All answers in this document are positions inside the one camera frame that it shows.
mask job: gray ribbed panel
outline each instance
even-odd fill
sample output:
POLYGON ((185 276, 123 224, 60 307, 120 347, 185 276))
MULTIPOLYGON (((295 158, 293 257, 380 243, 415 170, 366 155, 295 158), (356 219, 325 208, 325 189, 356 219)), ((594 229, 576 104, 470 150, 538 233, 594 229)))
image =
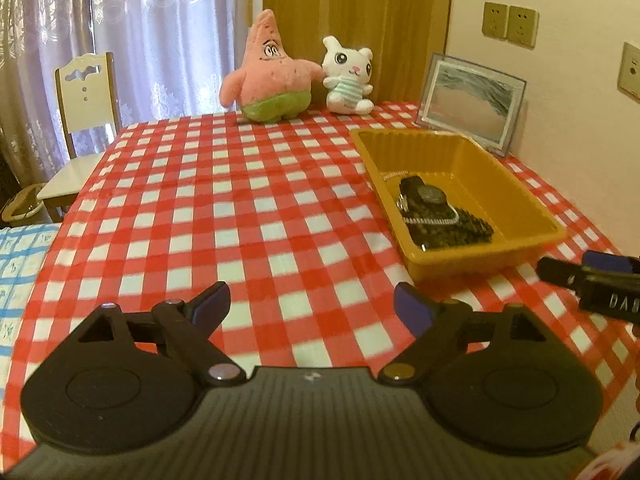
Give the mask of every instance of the gray ribbed panel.
POLYGON ((39 447, 14 480, 566 480, 593 456, 482 452, 440 428, 418 395, 366 368, 261 368, 211 390, 172 436, 135 452, 74 457, 39 447), (306 374, 320 379, 308 381, 306 374))

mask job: tray rim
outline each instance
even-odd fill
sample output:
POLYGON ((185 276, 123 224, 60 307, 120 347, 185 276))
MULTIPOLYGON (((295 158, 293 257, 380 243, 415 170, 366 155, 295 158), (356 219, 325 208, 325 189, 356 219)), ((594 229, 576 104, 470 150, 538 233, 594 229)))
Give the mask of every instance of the tray rim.
POLYGON ((551 214, 551 212, 544 207, 538 199, 524 186, 521 181, 517 179, 517 177, 511 173, 511 171, 507 170, 491 153, 487 152, 478 142, 471 139, 470 137, 459 134, 456 132, 446 132, 439 130, 425 130, 425 129, 406 129, 406 130, 395 130, 392 128, 359 128, 350 131, 350 136, 353 142, 356 145, 356 150, 358 151, 360 158, 362 159, 365 169, 367 171, 367 175, 369 176, 371 183, 373 184, 374 192, 378 197, 378 201, 382 206, 382 209, 385 213, 385 217, 389 223, 389 227, 396 238, 396 241, 399 245, 400 251, 402 255, 412 264, 418 266, 430 266, 433 264, 442 264, 442 263, 453 263, 459 260, 469 260, 474 258, 486 258, 489 256, 498 256, 500 254, 512 253, 515 251, 527 251, 533 250, 534 248, 540 247, 543 248, 549 244, 557 243, 561 240, 564 240, 568 232, 565 227, 561 226, 556 218, 551 214), (463 247, 453 247, 453 248, 445 248, 445 249, 434 249, 432 251, 422 251, 420 250, 411 238, 408 229, 396 230, 395 223, 402 222, 402 215, 398 211, 396 207, 396 201, 389 193, 389 190, 386 187, 384 180, 382 179, 382 174, 378 170, 376 163, 373 161, 372 157, 369 154, 369 150, 364 145, 364 142, 360 139, 360 134, 362 133, 376 133, 380 134, 382 132, 392 132, 398 135, 435 135, 435 136, 451 136, 451 137, 459 137, 463 140, 463 142, 469 142, 475 146, 475 149, 480 150, 481 155, 485 158, 489 158, 490 163, 493 164, 498 171, 502 172, 502 175, 511 182, 512 185, 519 187, 523 190, 523 195, 526 197, 526 200, 547 220, 551 222, 552 225, 555 226, 555 230, 553 232, 549 232, 544 235, 535 235, 517 238, 515 240, 506 240, 503 242, 494 242, 490 245, 484 244, 475 244, 463 247))

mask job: plush toy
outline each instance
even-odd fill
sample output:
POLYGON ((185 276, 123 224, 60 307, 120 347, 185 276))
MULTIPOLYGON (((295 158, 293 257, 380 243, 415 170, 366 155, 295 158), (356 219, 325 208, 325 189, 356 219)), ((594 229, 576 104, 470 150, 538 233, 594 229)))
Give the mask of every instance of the plush toy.
POLYGON ((326 107, 336 114, 370 113, 373 103, 364 96, 373 90, 373 86, 368 84, 373 57, 371 50, 343 48, 333 36, 327 36, 322 42, 326 47, 322 62, 326 75, 323 84, 329 89, 326 107))
POLYGON ((242 114, 259 123, 293 119, 311 103, 311 82, 323 79, 317 63, 287 56, 273 11, 266 9, 249 31, 242 66, 222 81, 220 104, 238 102, 242 114))

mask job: picture frame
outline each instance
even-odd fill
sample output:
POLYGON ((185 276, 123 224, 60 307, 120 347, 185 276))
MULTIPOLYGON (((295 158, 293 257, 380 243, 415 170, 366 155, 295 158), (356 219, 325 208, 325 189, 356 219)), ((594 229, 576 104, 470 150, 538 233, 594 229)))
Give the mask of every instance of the picture frame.
POLYGON ((484 149, 506 156, 526 87, 517 76, 434 53, 415 122, 472 137, 484 149))

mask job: yellow tray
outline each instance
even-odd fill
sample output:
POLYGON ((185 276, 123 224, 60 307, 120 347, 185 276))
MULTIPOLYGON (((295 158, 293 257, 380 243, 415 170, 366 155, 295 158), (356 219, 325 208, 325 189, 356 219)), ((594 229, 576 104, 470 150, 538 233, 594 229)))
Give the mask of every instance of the yellow tray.
POLYGON ((414 282, 514 266, 566 237, 520 181, 468 137, 426 130, 354 130, 351 137, 414 282), (442 189, 451 205, 489 222, 491 243, 427 251, 417 247, 396 207, 404 176, 383 180, 396 171, 419 174, 426 184, 442 189))

